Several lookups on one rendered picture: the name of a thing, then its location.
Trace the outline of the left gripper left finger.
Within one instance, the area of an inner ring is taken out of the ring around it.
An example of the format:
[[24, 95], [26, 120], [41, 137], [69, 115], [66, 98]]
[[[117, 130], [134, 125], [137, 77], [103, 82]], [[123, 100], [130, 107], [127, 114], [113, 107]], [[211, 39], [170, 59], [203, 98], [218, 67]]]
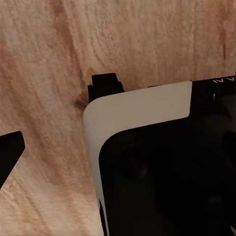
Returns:
[[21, 131], [0, 136], [0, 189], [25, 150]]

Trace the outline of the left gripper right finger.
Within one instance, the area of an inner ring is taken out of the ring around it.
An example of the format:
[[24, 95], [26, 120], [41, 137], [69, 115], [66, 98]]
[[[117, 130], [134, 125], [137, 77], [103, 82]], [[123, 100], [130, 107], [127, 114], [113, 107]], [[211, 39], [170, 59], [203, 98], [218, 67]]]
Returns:
[[236, 133], [232, 131], [225, 131], [222, 142], [221, 149], [232, 163], [236, 169]]

